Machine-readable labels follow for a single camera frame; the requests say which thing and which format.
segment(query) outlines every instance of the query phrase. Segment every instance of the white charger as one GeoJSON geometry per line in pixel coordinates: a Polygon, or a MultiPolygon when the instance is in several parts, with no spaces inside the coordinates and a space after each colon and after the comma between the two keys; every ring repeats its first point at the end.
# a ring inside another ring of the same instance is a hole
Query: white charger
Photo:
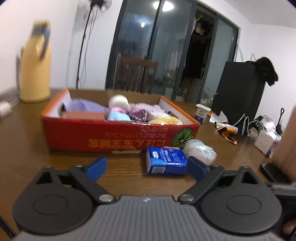
{"type": "Polygon", "coordinates": [[[11,105],[6,101],[0,101],[0,118],[12,113],[11,105]]]}

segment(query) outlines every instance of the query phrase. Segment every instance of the white paper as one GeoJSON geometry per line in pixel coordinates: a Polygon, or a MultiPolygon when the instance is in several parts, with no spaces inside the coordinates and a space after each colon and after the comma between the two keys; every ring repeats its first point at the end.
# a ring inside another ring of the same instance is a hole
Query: white paper
{"type": "Polygon", "coordinates": [[[211,123],[228,123],[228,119],[226,117],[226,115],[223,113],[223,111],[220,112],[220,115],[217,116],[216,114],[212,113],[211,114],[211,118],[210,118],[210,122],[211,123]]]}

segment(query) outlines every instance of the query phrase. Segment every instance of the black computer tower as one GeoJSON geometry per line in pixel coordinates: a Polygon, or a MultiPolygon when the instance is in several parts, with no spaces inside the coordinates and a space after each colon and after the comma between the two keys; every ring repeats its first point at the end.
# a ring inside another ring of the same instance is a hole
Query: black computer tower
{"type": "MultiPolygon", "coordinates": [[[[259,81],[255,65],[242,62],[226,62],[212,110],[227,116],[230,125],[234,125],[243,114],[254,120],[263,94],[265,81],[259,81]]],[[[243,120],[236,125],[242,131],[243,120]]]]}

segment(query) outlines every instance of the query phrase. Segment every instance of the black phone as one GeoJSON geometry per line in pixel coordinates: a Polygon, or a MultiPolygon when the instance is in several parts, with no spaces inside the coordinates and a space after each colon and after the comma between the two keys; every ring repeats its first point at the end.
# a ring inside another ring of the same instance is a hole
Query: black phone
{"type": "Polygon", "coordinates": [[[261,163],[259,170],[270,182],[291,183],[290,179],[273,163],[261,163]]]}

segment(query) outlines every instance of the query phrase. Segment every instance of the red cardboard box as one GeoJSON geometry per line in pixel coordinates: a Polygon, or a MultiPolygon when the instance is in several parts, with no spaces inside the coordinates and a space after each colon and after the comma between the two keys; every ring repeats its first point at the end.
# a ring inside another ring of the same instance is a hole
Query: red cardboard box
{"type": "Polygon", "coordinates": [[[163,96],[124,91],[61,91],[42,112],[47,144],[51,150],[112,152],[113,150],[146,150],[147,147],[184,147],[194,139],[199,122],[163,96]],[[60,117],[61,109],[73,98],[88,99],[108,106],[115,94],[123,94],[129,103],[158,104],[167,113],[171,111],[183,125],[141,124],[106,120],[75,120],[60,117]]]}

